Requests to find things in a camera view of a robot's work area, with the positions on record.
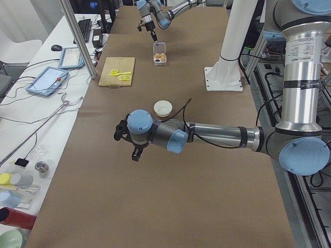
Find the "white chair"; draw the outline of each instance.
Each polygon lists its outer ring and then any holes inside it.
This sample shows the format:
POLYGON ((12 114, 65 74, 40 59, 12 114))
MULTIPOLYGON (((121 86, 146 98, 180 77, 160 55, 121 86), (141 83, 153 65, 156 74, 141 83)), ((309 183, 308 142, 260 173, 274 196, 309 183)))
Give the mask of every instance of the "white chair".
POLYGON ((0 61, 4 64, 29 63, 41 46, 41 40, 13 42, 0 30, 0 61))

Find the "blue tablet case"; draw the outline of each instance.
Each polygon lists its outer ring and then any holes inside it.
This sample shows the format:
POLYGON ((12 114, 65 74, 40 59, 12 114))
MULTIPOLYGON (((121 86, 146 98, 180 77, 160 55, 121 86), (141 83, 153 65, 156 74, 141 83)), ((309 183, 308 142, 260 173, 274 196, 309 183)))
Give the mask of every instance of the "blue tablet case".
POLYGON ((67 70, 48 66, 26 87, 26 91, 48 97, 62 85, 68 74, 69 71, 67 70))
POLYGON ((64 48, 58 63, 60 69, 77 69, 84 65, 78 48, 64 48))

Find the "black cable tie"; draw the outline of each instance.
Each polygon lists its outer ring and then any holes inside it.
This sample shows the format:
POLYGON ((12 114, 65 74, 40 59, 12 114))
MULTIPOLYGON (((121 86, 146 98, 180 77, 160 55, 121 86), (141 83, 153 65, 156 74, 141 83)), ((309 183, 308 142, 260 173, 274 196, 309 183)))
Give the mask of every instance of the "black cable tie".
POLYGON ((261 127, 258 127, 260 131, 260 141, 259 141, 259 147, 257 148, 256 152, 259 152, 262 150, 263 143, 264 143, 264 131, 261 127))
POLYGON ((238 128, 240 130, 240 136, 241 136, 241 140, 238 148, 245 148, 247 146, 247 141, 248 141, 247 128, 245 127, 238 127, 238 128))
POLYGON ((267 152, 267 155, 269 155, 272 159, 273 159, 273 157, 270 155, 270 153, 268 151, 268 142, 269 142, 269 139, 271 138, 271 136, 273 136, 275 133, 276 133, 276 131, 273 131, 265 141, 265 151, 267 152))
POLYGON ((171 15, 171 20, 173 20, 175 18, 174 12, 171 9, 169 9, 168 12, 171 15))

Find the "label sticker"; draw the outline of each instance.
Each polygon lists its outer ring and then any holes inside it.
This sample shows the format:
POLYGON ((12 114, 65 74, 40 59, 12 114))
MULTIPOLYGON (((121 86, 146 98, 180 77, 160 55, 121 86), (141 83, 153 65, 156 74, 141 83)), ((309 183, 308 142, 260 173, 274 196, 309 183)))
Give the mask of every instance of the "label sticker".
POLYGON ((300 89, 313 89, 313 88, 320 88, 320 81, 302 81, 300 89))
POLYGON ((285 65, 311 62, 320 64, 322 59, 322 36, 292 40, 286 44, 285 65))

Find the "cup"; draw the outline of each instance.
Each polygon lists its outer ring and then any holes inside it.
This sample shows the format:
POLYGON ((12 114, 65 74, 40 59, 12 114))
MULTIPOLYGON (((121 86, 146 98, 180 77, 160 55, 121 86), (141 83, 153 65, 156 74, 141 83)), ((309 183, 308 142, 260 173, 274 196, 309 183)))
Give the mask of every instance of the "cup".
POLYGON ((39 161, 35 164, 35 169, 39 172, 40 177, 44 178, 47 175, 49 167, 44 161, 39 161))
POLYGON ((36 221, 36 216, 12 208, 0 209, 0 224, 31 230, 36 221))
POLYGON ((11 176, 10 183, 22 189, 27 189, 33 183, 33 176, 16 173, 11 176))
POLYGON ((0 175, 0 184, 10 184, 10 178, 12 174, 9 173, 2 173, 0 175))
POLYGON ((0 192, 0 205, 3 207, 15 208, 21 203, 21 200, 19 195, 9 190, 0 192))

